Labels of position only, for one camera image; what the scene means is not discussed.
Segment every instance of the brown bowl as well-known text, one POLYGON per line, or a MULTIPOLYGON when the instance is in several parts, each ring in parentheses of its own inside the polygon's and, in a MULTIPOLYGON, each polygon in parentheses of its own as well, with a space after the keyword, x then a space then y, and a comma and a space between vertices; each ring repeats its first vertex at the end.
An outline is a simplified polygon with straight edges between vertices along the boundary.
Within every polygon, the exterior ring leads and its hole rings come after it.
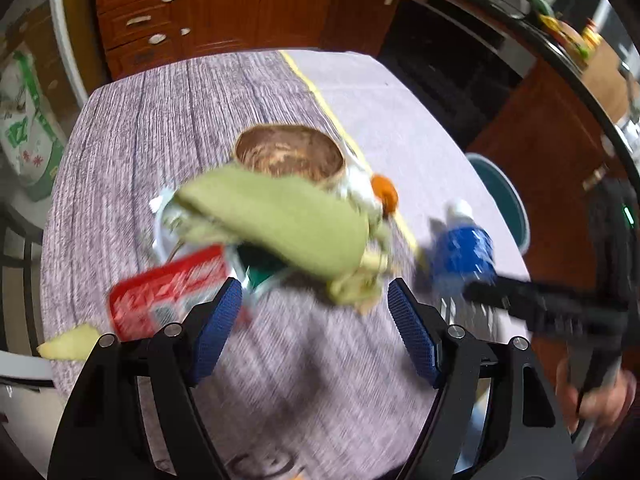
POLYGON ((328 135, 292 124, 258 124, 240 134, 234 158, 252 171, 296 174, 323 188, 344 174, 344 156, 328 135))

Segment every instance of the bolt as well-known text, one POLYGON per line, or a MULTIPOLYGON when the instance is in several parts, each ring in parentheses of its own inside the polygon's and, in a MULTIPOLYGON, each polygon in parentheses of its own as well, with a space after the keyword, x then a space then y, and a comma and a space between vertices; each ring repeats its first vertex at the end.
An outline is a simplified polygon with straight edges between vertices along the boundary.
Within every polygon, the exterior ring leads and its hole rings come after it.
POLYGON ((515 337, 513 338, 513 345, 518 350, 526 350, 527 348, 529 348, 529 341, 527 341, 523 337, 515 337))
POLYGON ((98 339, 98 345, 102 348, 107 348, 111 346, 116 341, 116 337, 113 334, 105 334, 100 339, 98 339))
POLYGON ((180 323, 171 323, 164 327, 164 335, 167 337, 176 337, 180 332, 182 332, 180 323))
POLYGON ((462 339, 465 336, 465 329, 460 325, 450 325, 447 328, 447 333, 456 339, 462 339))

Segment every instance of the water bottle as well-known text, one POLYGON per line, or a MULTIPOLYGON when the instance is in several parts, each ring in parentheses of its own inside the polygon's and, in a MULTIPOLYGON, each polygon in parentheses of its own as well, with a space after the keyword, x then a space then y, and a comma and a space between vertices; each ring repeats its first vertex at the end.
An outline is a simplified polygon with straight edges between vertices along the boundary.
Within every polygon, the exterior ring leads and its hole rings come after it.
POLYGON ((447 229, 436 240, 431 263, 434 306, 447 324, 458 324, 476 338, 496 339, 491 308, 467 302, 462 297, 471 280, 493 281, 494 246, 487 232, 473 218, 464 200, 447 205, 447 229))

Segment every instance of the yellow stripe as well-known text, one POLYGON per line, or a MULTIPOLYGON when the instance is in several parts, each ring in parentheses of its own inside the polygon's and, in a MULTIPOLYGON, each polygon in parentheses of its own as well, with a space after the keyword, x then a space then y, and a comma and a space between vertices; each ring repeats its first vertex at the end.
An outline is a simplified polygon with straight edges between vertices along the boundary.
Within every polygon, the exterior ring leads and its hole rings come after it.
MULTIPOLYGON (((300 72, 300 69, 296 65, 296 62, 293 61, 293 59, 289 54, 287 54, 283 50, 280 51, 280 54, 282 54, 282 57, 284 58, 284 60, 289 64, 289 67, 293 70, 293 73, 297 75, 300 79, 302 79, 302 81, 309 88, 309 91, 316 98, 316 102, 318 103, 319 107, 322 109, 325 115, 329 118, 329 120, 334 124, 334 128, 336 129, 338 134, 345 140, 345 142, 349 145, 349 147, 353 150, 353 153, 356 154, 356 156, 358 157, 358 160, 363 164, 365 168, 367 168, 367 170, 369 170, 370 172, 373 172, 373 170, 371 169, 371 166, 367 162, 367 159, 365 159, 364 157, 364 153, 362 153, 362 150, 360 149, 356 141, 353 140, 353 137, 351 137, 347 133, 347 131, 344 129, 344 127, 342 126, 338 118, 335 116, 334 112, 331 110, 327 102, 324 100, 324 97, 322 97, 322 94, 318 90, 318 87, 316 87, 316 85, 314 84, 313 81, 311 81, 311 79, 307 78, 302 72, 300 72)), ((404 237, 407 244, 409 245, 409 248, 413 251, 414 255, 418 258, 418 262, 423 267, 426 268, 424 255, 420 251, 418 242, 416 241, 414 234, 411 232, 411 229, 409 229, 409 226, 406 224, 406 222, 404 221, 404 218, 402 217, 402 215, 398 210, 396 210, 396 212, 393 214, 393 218, 396 221, 396 225, 398 226, 398 229, 402 233, 402 236, 404 237)))

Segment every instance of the human hand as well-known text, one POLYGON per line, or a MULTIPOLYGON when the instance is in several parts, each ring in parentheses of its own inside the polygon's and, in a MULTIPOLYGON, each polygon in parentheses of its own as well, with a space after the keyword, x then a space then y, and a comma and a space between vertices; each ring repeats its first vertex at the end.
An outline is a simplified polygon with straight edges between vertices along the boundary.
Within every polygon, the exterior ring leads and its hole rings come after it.
MULTIPOLYGON (((556 370, 556 396, 562 409, 562 416, 569 432, 578 427, 578 390, 567 382, 568 362, 563 359, 556 370)), ((598 426, 612 426, 625 405, 628 378, 618 370, 613 386, 603 386, 591 390, 580 403, 580 418, 596 420, 598 426)))

